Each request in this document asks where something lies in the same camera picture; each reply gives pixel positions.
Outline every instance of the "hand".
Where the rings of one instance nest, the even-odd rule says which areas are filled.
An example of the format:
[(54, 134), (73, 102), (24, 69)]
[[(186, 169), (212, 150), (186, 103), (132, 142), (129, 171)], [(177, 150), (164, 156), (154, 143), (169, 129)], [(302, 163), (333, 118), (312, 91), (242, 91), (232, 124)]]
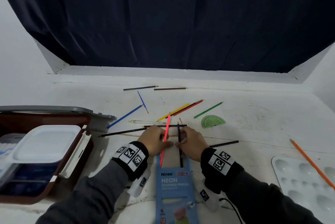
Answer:
[(155, 156), (163, 151), (165, 148), (173, 146), (173, 142), (163, 142), (165, 130), (153, 125), (147, 128), (137, 141), (145, 145), (149, 152), (149, 156)]
[(181, 140), (187, 140), (184, 143), (176, 142), (176, 146), (190, 159), (200, 162), (203, 150), (209, 147), (201, 133), (186, 126), (180, 130), (180, 136)]

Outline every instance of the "neon pink pencil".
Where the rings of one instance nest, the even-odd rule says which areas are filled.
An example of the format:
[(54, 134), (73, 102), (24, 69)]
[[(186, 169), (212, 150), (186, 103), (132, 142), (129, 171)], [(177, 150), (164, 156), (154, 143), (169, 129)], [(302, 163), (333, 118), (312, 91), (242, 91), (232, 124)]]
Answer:
[[(167, 119), (167, 122), (166, 122), (166, 129), (165, 129), (165, 135), (164, 135), (164, 141), (163, 142), (165, 142), (168, 138), (167, 134), (169, 132), (170, 118), (171, 118), (171, 115), (169, 113), (169, 116), (168, 116), (168, 119)], [(161, 153), (161, 167), (162, 167), (162, 163), (163, 163), (163, 158), (164, 158), (164, 151), (162, 151), (162, 153)]]

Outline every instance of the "black pencil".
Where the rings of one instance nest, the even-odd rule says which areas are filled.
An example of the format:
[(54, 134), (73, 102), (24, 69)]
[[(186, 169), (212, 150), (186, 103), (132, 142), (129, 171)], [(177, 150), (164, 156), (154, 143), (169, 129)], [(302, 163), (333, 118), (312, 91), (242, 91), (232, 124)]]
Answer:
[(185, 90), (187, 87), (177, 87), (177, 88), (157, 88), (154, 91), (162, 91), (162, 90)]
[(158, 86), (145, 86), (145, 87), (137, 87), (137, 88), (127, 88), (127, 89), (123, 89), (124, 91), (129, 91), (129, 90), (138, 90), (138, 89), (146, 89), (146, 88), (154, 88), (154, 87), (158, 87)]
[[(178, 142), (181, 142), (179, 122), (177, 123), (177, 130), (178, 130)], [(184, 165), (183, 165), (183, 158), (182, 158), (182, 150), (180, 149), (179, 149), (179, 160), (180, 160), (180, 167), (182, 168)]]
[(221, 144), (217, 144), (217, 145), (211, 145), (209, 147), (213, 148), (213, 147), (219, 147), (219, 146), (226, 146), (226, 145), (236, 144), (238, 142), (239, 142), (238, 140), (235, 140), (235, 141), (230, 141), (230, 142), (221, 143)]
[(140, 129), (131, 129), (131, 130), (125, 130), (125, 131), (119, 131), (119, 132), (114, 132), (114, 133), (108, 133), (108, 134), (102, 134), (98, 137), (107, 137), (107, 136), (112, 136), (112, 135), (118, 135), (118, 134), (123, 134), (123, 133), (128, 133), (128, 132), (134, 132), (134, 131), (139, 131), (139, 130), (145, 130), (147, 128), (140, 128)]
[[(151, 127), (152, 125), (144, 125), (144, 126), (142, 126), (143, 128), (149, 128), (149, 127)], [(156, 126), (158, 126), (158, 127), (166, 127), (166, 125), (156, 125)], [(184, 127), (184, 126), (187, 126), (187, 124), (180, 124), (179, 126), (181, 126), (181, 127)], [(178, 127), (178, 125), (169, 125), (169, 127)]]

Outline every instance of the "yellow pencil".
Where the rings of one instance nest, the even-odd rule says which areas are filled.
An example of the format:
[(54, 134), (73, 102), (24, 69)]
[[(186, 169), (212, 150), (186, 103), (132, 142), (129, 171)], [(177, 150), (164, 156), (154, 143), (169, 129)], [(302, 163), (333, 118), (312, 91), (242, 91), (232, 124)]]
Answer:
[[(189, 105), (189, 103), (187, 103), (186, 105), (183, 105), (182, 107), (176, 109), (175, 111), (172, 111), (170, 115), (173, 115), (175, 112), (178, 112), (179, 110), (183, 109), (184, 107), (187, 107)], [(162, 118), (158, 119), (157, 122), (163, 120), (164, 118), (167, 118), (169, 116), (169, 114), (163, 116)]]

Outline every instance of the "white lid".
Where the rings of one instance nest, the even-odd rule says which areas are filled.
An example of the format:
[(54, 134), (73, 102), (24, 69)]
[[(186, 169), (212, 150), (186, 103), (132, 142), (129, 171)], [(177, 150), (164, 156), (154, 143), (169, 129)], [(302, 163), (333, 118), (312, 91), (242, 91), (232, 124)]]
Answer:
[(8, 155), (10, 163), (60, 161), (81, 128), (77, 125), (42, 125), (29, 131)]

